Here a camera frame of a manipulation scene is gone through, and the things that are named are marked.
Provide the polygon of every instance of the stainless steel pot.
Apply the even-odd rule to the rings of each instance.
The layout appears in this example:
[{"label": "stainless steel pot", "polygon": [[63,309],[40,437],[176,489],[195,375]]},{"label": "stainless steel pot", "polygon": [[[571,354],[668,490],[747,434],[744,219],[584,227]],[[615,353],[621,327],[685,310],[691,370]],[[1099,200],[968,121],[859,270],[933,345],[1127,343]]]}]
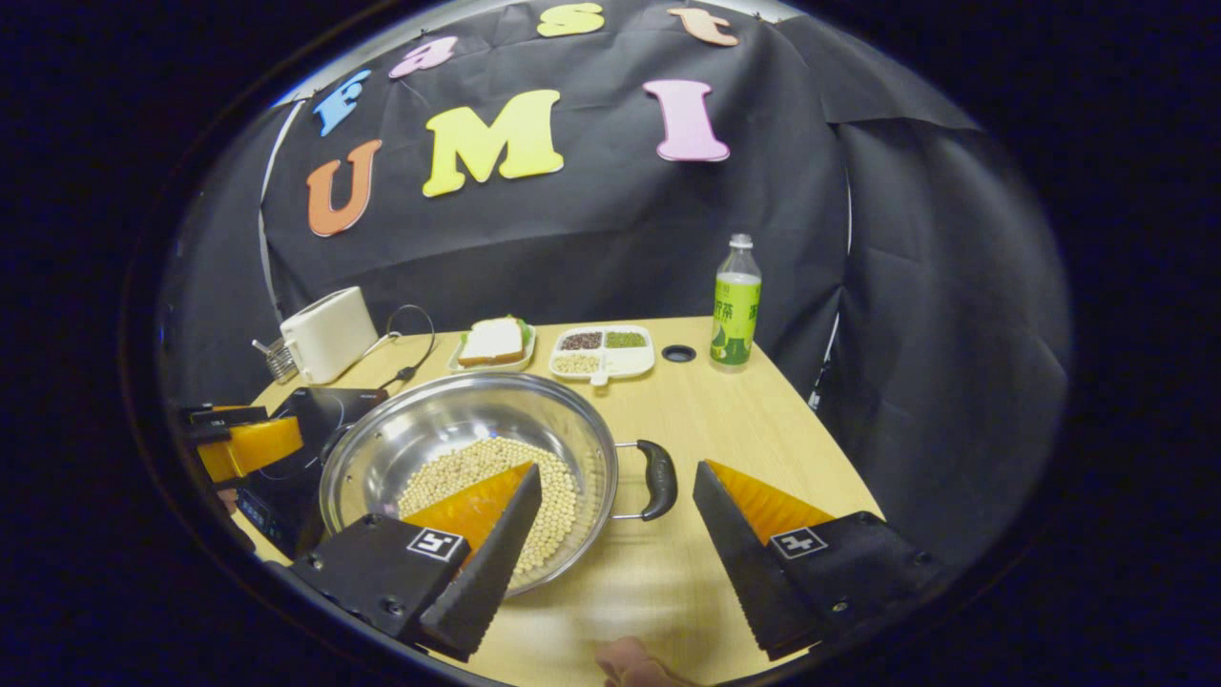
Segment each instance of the stainless steel pot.
[{"label": "stainless steel pot", "polygon": [[[651,442],[615,444],[602,417],[562,384],[521,373],[473,373],[430,382],[394,397],[344,426],[322,450],[319,500],[335,534],[366,514],[403,517],[398,498],[424,464],[479,439],[505,437],[554,453],[576,477],[576,521],[538,569],[515,576],[505,597],[530,591],[568,570],[593,543],[608,517],[653,520],[678,498],[669,454]],[[619,483],[617,448],[636,447],[647,460],[648,506],[610,516]]]}]

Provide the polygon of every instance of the white toaster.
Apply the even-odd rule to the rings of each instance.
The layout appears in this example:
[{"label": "white toaster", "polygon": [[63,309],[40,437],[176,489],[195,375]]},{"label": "white toaster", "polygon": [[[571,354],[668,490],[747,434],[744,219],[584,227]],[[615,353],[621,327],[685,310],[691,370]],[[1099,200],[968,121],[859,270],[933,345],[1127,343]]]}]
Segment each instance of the white toaster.
[{"label": "white toaster", "polygon": [[306,384],[330,384],[377,342],[359,286],[336,290],[280,325]]}]

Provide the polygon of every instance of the plate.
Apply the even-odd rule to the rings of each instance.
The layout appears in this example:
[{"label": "plate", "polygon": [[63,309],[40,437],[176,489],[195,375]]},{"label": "plate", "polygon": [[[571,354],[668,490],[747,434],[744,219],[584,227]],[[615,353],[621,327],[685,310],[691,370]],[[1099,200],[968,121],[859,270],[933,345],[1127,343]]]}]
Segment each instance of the plate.
[{"label": "plate", "polygon": [[[645,337],[645,345],[634,347],[631,349],[609,349],[607,348],[607,333],[610,332],[640,333]],[[598,347],[596,349],[563,350],[560,347],[564,345],[564,339],[578,333],[598,333],[601,336],[598,339]],[[597,367],[592,372],[560,372],[557,370],[557,361],[579,356],[590,356],[596,359]],[[587,379],[590,381],[590,384],[602,387],[610,379],[639,377],[645,375],[646,372],[653,370],[653,361],[656,358],[657,356],[653,351],[653,337],[650,336],[648,329],[643,326],[631,323],[578,326],[564,331],[558,338],[556,338],[556,348],[551,353],[548,367],[551,370],[551,375],[560,379]]]},{"label": "plate", "polygon": [[521,372],[526,370],[527,367],[530,367],[530,361],[534,360],[534,345],[535,340],[538,339],[538,332],[535,331],[532,323],[527,323],[526,329],[530,332],[530,340],[526,340],[526,356],[520,361],[513,364],[504,364],[499,366],[471,366],[469,369],[464,369],[460,365],[458,365],[458,356],[462,355],[462,348],[465,347],[465,342],[459,340],[458,348],[454,349],[454,354],[449,356],[449,366],[448,366],[449,372],[488,372],[488,371]]}]

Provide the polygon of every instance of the green tea bottle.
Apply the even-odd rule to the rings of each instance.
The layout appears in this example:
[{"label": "green tea bottle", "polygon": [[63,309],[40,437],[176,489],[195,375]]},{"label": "green tea bottle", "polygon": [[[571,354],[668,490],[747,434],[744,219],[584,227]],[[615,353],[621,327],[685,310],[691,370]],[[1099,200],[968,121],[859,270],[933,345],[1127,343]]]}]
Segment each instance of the green tea bottle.
[{"label": "green tea bottle", "polygon": [[729,239],[729,256],[717,270],[709,355],[712,366],[722,372],[740,372],[751,358],[763,286],[763,272],[751,256],[753,245],[748,233],[735,233]]}]

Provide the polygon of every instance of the black cable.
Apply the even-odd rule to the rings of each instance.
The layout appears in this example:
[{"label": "black cable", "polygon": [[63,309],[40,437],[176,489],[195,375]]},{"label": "black cable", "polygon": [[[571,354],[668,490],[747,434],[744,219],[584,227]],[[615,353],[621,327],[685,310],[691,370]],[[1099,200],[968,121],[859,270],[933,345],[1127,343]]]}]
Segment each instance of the black cable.
[{"label": "black cable", "polygon": [[402,333],[392,329],[391,325],[394,322],[394,315],[397,315],[398,312],[400,312],[403,310],[407,310],[407,309],[420,310],[420,312],[424,315],[424,318],[429,320],[429,332],[431,334],[431,337],[429,338],[429,350],[425,351],[424,358],[421,358],[414,366],[408,366],[408,367],[398,371],[394,375],[394,377],[392,377],[391,379],[386,381],[386,383],[382,384],[381,387],[379,387],[377,389],[386,389],[387,387],[389,387],[391,384],[394,384],[396,382],[410,382],[411,378],[415,377],[415,372],[418,370],[420,370],[420,366],[424,365],[424,361],[429,360],[429,356],[431,356],[433,349],[436,349],[437,327],[432,323],[432,317],[429,316],[427,310],[425,310],[424,308],[421,308],[419,305],[411,305],[411,304],[399,305],[399,308],[397,310],[394,310],[393,312],[391,312],[389,314],[389,318],[386,320],[386,336],[389,339],[392,339],[392,340],[394,338],[398,338],[399,336],[403,336]]}]

